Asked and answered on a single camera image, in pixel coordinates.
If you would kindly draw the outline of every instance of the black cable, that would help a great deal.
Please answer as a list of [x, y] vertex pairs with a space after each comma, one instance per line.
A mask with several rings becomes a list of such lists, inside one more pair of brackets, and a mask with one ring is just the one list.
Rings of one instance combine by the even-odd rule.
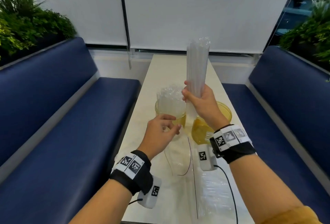
[[129, 203], [129, 205], [132, 204], [132, 203], [134, 203], [134, 202], [137, 202], [137, 201], [143, 201], [143, 199], [137, 199], [135, 201], [132, 201], [132, 202]]
[[233, 196], [234, 206], [235, 206], [236, 224], [238, 224], [237, 208], [236, 208], [236, 203], [235, 203], [234, 193], [233, 193], [233, 190], [231, 189], [231, 185], [230, 185], [230, 182], [229, 182], [228, 176], [226, 175], [226, 172], [225, 172], [221, 167], [219, 167], [218, 165], [214, 165], [214, 166], [217, 167], [217, 168], [220, 168], [220, 169], [222, 170], [222, 172], [225, 174], [226, 178], [227, 178], [227, 181], [228, 181], [228, 184], [229, 184], [229, 188], [230, 188], [230, 191], [231, 191], [231, 195]]

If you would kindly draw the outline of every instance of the white table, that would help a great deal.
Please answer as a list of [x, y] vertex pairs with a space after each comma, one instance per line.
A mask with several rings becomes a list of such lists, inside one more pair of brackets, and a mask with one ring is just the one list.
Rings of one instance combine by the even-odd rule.
[[[167, 87], [173, 83], [182, 84], [182, 86], [184, 86], [183, 82], [185, 80], [186, 56], [153, 56], [132, 117], [127, 127], [126, 134], [122, 141], [122, 145], [116, 157], [116, 161], [126, 153], [136, 149], [141, 143], [146, 130], [147, 122], [155, 117], [157, 91], [160, 88]], [[233, 114], [232, 123], [241, 125], [241, 122], [210, 61], [208, 61], [206, 84], [213, 89], [217, 101], [225, 103], [231, 109]], [[189, 131], [189, 129], [191, 129], [191, 125], [187, 123], [185, 130]], [[196, 159], [194, 159], [194, 169], [197, 172], [195, 173], [195, 176], [199, 176], [202, 174], [202, 171], [197, 168], [198, 162], [195, 161]], [[225, 170], [227, 176], [229, 177], [237, 205], [239, 223], [253, 223], [241, 195], [238, 192], [229, 166], [223, 159], [218, 159], [217, 162], [218, 165]], [[223, 181], [226, 181], [225, 175], [220, 170], [208, 173], [217, 173], [218, 177], [220, 176]], [[193, 210], [191, 210], [191, 206], [188, 203], [188, 198], [191, 197], [191, 192], [189, 192], [186, 188], [186, 181], [189, 179], [184, 178], [183, 176], [172, 176], [170, 166], [164, 153], [157, 155], [152, 160], [151, 174], [162, 179], [162, 187], [159, 191], [156, 206], [153, 209], [146, 209], [138, 203], [131, 204], [128, 206], [122, 220], [127, 222], [153, 224], [194, 223], [195, 221], [191, 218], [191, 211]], [[231, 194], [228, 194], [228, 197], [227, 201], [230, 201], [231, 206], [233, 206]], [[217, 211], [217, 214], [206, 214], [204, 217], [201, 215], [203, 214], [199, 213], [198, 223], [236, 223], [235, 210], [233, 208], [230, 210], [228, 207], [223, 207]]]

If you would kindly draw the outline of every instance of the potted plant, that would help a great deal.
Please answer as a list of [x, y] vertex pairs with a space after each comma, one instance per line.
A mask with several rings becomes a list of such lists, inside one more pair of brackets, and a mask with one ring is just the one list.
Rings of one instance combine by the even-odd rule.
[[71, 21], [36, 0], [0, 0], [0, 67], [76, 35]]
[[284, 34], [279, 45], [330, 71], [330, 0], [311, 1], [311, 16]]

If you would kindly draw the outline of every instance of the sleeve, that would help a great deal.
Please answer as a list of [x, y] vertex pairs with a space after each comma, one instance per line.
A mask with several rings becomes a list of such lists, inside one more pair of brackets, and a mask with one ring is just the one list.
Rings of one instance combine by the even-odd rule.
[[310, 207], [303, 206], [278, 214], [262, 224], [321, 224]]

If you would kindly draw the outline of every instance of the bench cushion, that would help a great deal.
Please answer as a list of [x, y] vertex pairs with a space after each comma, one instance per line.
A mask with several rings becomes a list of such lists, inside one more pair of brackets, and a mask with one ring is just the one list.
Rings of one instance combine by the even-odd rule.
[[138, 87], [138, 80], [97, 80], [0, 185], [1, 223], [67, 224], [107, 176]]
[[258, 155], [322, 223], [329, 223], [329, 195], [250, 90], [241, 84], [223, 87]]
[[0, 70], [0, 166], [96, 71], [82, 38]]
[[249, 79], [330, 177], [329, 75], [270, 46]]

